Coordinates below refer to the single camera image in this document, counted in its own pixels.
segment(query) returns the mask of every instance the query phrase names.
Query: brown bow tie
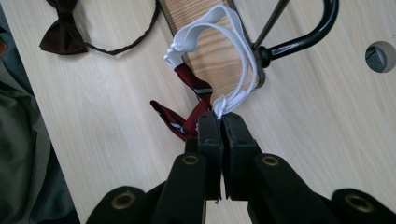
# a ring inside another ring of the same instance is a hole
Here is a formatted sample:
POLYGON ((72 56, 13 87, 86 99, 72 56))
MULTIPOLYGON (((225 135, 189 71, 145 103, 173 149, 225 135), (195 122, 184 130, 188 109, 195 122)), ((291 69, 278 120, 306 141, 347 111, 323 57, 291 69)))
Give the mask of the brown bow tie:
POLYGON ((59 19, 44 35, 40 48, 61 55, 87 52, 87 47, 83 45, 84 41, 76 28, 72 13, 77 0, 47 0, 47 2, 56 8, 59 19))
POLYGON ((160 14, 160 3, 158 0, 155 0, 155 11, 152 15, 151 23, 147 31, 139 36, 136 41, 129 46, 120 49, 105 50, 84 42, 82 39, 81 34, 76 28, 76 23, 73 17, 73 8, 76 6, 77 0, 47 0, 47 2, 56 8, 59 19, 53 23, 45 33, 41 40, 40 48, 60 55, 84 53, 87 52, 87 48, 95 49, 110 55, 116 55, 124 52, 125 50, 132 49, 149 34, 149 31, 160 14))

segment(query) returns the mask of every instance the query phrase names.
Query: black rod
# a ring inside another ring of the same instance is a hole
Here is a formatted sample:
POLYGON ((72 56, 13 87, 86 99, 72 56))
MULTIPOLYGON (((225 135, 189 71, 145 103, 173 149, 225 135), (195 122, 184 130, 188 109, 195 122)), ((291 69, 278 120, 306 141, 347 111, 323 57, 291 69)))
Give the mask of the black rod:
POLYGON ((256 42, 254 43, 253 50, 256 49, 262 43, 262 41, 265 39, 265 37, 267 37, 267 35, 270 33, 271 29, 275 25, 277 19, 280 17, 280 15, 282 14, 285 7, 288 5, 289 1, 290 0, 279 0, 270 19, 268 20, 268 22, 265 24, 264 28, 262 29, 262 32, 260 33, 259 38, 257 38, 256 42))
POLYGON ((338 0, 323 0, 323 3, 323 17, 319 25, 308 35, 269 48, 271 60, 282 58, 302 49, 310 48, 330 32, 337 18, 339 3, 338 0))

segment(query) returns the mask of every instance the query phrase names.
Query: black clamp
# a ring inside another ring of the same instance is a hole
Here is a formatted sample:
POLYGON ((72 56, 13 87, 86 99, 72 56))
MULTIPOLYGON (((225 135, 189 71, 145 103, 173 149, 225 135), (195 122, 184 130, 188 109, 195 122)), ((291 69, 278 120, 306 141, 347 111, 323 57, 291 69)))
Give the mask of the black clamp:
POLYGON ((165 182, 147 193, 110 191, 87 223, 205 223, 206 201, 221 198, 221 173, 226 197, 248 201, 253 223, 396 223, 393 212, 364 192, 340 189, 331 200, 316 194, 285 160, 262 153, 234 113, 217 120, 206 112, 198 128, 165 182))

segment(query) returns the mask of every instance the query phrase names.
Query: light wood surface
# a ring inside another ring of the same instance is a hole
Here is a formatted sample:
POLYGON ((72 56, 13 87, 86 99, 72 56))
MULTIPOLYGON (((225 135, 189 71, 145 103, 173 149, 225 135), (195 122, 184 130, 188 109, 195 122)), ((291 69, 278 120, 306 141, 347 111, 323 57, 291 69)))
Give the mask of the light wood surface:
MULTIPOLYGON (((255 39, 276 0, 236 1, 255 39)), ((235 112, 264 152, 285 158, 317 193, 363 190, 396 211, 396 70, 364 61, 375 41, 396 47, 394 0, 340 1, 334 28, 311 49, 272 62, 264 86, 235 112)), ((145 191, 169 174, 183 151, 149 106, 154 99, 187 117, 196 100, 163 62, 171 43, 163 16, 153 33, 121 57, 99 52, 58 56, 38 44, 56 20, 46 1, 3 0, 82 222, 110 190, 145 191)), ((75 10, 83 36, 108 49, 127 45, 149 24, 153 1, 84 0, 75 10)), ((264 41, 271 47, 310 32, 321 1, 290 1, 264 41)), ((246 203, 208 203, 206 223, 248 223, 246 203)))

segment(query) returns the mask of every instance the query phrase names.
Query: wooden board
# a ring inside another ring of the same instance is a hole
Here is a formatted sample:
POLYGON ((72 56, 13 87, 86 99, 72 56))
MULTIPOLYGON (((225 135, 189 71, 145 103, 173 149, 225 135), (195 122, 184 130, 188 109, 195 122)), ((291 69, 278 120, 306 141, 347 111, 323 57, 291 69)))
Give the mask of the wooden board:
MULTIPOLYGON (((227 0, 160 0, 160 2, 173 34, 200 18, 214 5, 229 5, 227 0)), ((232 29, 227 18, 221 19, 218 24, 232 29)), ((187 53, 183 59, 198 78, 207 81, 213 87, 212 102, 220 95, 232 91, 239 83, 242 70, 239 53, 233 43, 217 30, 204 31, 198 42, 198 49, 187 53)), ((250 81, 251 71, 249 71, 244 88, 250 81)))

